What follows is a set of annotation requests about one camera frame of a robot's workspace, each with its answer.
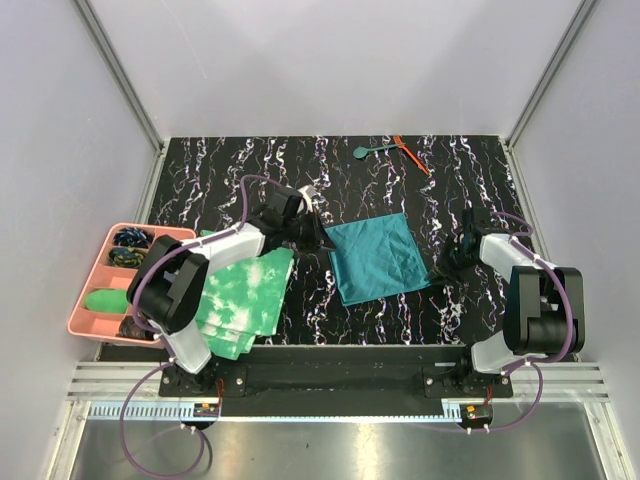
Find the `teal satin napkin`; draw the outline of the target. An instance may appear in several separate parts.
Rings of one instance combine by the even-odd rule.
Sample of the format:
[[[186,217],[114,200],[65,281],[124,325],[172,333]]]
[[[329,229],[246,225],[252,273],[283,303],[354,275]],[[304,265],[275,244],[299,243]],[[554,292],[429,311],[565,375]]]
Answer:
[[[428,270],[404,214],[379,216],[327,229],[329,252],[345,307],[430,285]]]

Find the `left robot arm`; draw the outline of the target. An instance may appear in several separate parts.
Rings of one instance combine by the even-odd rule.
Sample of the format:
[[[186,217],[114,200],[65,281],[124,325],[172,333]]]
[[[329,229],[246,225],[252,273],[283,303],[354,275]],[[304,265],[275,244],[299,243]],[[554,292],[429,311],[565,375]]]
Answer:
[[[131,317],[161,340],[193,395],[208,394],[216,382],[207,365],[212,352],[195,320],[207,278],[286,244],[301,253],[333,250],[313,205],[317,195],[311,185],[278,186],[255,209],[244,205],[240,221],[223,231],[186,241],[168,234],[155,238],[127,290]]]

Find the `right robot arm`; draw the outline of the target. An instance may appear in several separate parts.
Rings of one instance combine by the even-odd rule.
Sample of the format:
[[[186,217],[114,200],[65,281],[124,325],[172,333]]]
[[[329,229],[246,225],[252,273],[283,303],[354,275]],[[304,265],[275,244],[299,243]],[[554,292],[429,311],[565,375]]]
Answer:
[[[454,371],[463,395],[480,394],[489,374],[555,363],[584,348],[583,276],[527,248],[521,239],[532,234],[533,227],[515,215],[469,207],[428,274],[431,286],[451,284],[461,280],[462,271],[483,264],[508,283],[502,330],[469,347]]]

